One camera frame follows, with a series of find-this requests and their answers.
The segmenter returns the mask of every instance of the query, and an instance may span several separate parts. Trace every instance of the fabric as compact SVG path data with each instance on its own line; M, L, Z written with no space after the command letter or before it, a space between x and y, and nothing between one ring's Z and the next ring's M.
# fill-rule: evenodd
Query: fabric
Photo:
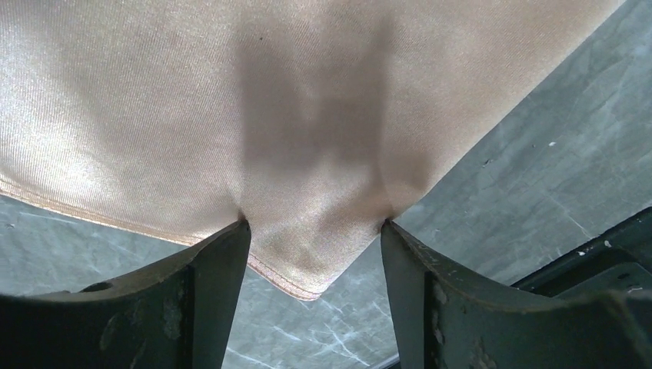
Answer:
M0 192L312 300L621 2L4 0Z

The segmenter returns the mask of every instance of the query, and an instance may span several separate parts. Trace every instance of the shiny fabric highlight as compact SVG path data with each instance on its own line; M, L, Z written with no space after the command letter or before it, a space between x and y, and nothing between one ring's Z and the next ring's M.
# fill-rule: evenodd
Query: shiny fabric highlight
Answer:
M314 300L621 3L5 0L0 193Z

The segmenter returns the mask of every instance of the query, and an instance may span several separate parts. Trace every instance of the gray marble surface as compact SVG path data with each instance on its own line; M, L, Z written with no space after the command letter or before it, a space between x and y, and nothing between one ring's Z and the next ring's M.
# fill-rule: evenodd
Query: gray marble surface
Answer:
M652 0L628 0L398 222L511 283L652 205ZM181 246L0 198L0 292L76 291ZM314 302L247 270L225 368L396 353L378 241Z

